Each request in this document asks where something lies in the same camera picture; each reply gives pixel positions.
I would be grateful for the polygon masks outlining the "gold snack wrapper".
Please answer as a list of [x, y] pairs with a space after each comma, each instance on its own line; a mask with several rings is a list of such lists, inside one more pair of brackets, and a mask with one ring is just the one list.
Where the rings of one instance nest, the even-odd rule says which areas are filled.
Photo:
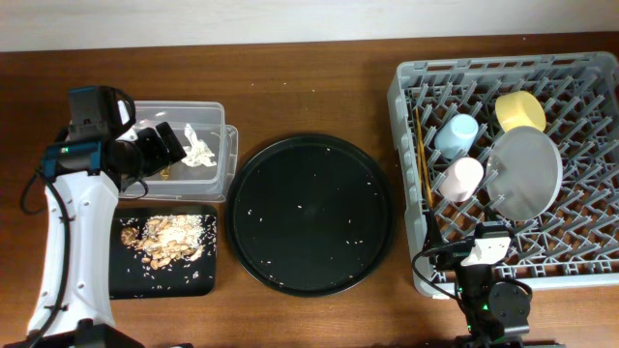
[[171, 173], [171, 167], [170, 167], [170, 166], [165, 167], [165, 168], [164, 168], [164, 169], [160, 172], [161, 179], [162, 179], [163, 181], [167, 181], [167, 180], [169, 179], [169, 177], [170, 177], [170, 173]]

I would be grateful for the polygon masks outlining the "white napkin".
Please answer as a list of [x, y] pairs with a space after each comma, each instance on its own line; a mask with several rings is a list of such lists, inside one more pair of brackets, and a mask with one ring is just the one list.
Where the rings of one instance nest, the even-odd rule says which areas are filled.
[[186, 156], [182, 159], [182, 163], [189, 167], [200, 165], [213, 167], [217, 165], [214, 160], [215, 154], [205, 141], [197, 138], [197, 134], [190, 124], [186, 124], [184, 127], [184, 136], [189, 140], [190, 145], [183, 147]]

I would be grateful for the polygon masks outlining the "pink cup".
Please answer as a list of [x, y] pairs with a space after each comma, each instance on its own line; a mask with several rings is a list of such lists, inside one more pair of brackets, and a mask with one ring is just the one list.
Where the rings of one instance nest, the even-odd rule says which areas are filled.
[[464, 202], [473, 195], [485, 173], [479, 161], [465, 157], [454, 161], [444, 175], [439, 193], [449, 201]]

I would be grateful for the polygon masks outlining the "white plate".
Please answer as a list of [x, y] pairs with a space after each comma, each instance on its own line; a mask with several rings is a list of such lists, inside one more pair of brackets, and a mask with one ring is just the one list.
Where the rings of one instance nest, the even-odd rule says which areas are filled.
[[504, 218], [526, 221], [555, 202], [562, 186], [563, 163], [550, 137], [523, 126], [494, 142], [486, 172], [495, 176], [486, 185], [488, 197], [502, 199], [496, 211]]

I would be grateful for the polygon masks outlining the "wooden chopstick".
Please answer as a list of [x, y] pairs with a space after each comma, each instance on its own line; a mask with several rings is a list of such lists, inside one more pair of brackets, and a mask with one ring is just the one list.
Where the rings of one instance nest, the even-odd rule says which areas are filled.
[[426, 168], [425, 168], [425, 148], [423, 141], [423, 132], [421, 128], [421, 120], [419, 116], [419, 109], [417, 106], [414, 107], [415, 121], [416, 121], [416, 130], [417, 130], [417, 141], [418, 141], [418, 153], [419, 153], [419, 166], [421, 167], [420, 181], [422, 183], [422, 187], [424, 189], [424, 193], [427, 194], [427, 186], [426, 186]]
[[433, 197], [432, 197], [432, 193], [431, 193], [431, 187], [430, 187], [430, 180], [429, 180], [429, 174], [428, 174], [428, 170], [427, 170], [427, 158], [426, 158], [426, 153], [425, 153], [425, 168], [426, 168], [426, 186], [427, 186], [427, 194], [426, 194], [426, 200], [427, 200], [427, 205], [429, 209], [433, 208]]

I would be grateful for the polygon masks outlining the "food scraps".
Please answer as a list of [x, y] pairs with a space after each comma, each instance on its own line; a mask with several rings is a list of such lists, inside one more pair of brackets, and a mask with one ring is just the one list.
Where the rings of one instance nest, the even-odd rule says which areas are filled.
[[198, 215], [148, 217], [141, 227], [122, 223], [121, 242], [140, 255], [146, 271], [169, 267], [174, 262], [193, 262], [201, 257], [206, 228]]

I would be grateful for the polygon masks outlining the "blue cup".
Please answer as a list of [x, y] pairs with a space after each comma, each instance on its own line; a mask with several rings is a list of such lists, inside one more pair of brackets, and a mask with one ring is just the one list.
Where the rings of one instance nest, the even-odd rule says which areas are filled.
[[442, 156], [452, 160], [460, 151], [467, 152], [479, 131], [477, 121], [468, 114], [451, 118], [435, 135], [434, 148]]

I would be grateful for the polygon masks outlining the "yellow bowl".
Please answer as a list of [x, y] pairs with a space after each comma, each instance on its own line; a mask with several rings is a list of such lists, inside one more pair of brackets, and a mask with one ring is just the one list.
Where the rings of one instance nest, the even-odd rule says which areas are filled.
[[504, 132], [518, 127], [545, 130], [544, 109], [536, 97], [529, 92], [517, 91], [499, 97], [495, 102], [495, 113]]

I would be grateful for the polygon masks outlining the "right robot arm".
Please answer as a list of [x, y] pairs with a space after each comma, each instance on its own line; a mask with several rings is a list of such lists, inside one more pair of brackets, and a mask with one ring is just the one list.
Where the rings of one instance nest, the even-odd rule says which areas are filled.
[[434, 211], [428, 211], [422, 255], [436, 270], [456, 275], [452, 296], [465, 316], [468, 334], [456, 337], [455, 347], [521, 347], [521, 337], [530, 330], [533, 292], [521, 281], [494, 275], [514, 233], [491, 210], [486, 213], [489, 219], [478, 222], [471, 236], [447, 243]]

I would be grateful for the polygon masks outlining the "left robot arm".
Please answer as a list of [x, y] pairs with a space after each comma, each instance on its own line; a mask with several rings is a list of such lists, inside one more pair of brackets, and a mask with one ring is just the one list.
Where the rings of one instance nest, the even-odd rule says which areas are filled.
[[72, 120], [35, 169], [48, 229], [44, 274], [22, 347], [136, 347], [115, 327], [110, 232], [119, 195], [186, 155], [167, 122], [132, 134], [134, 100], [104, 86], [69, 93]]

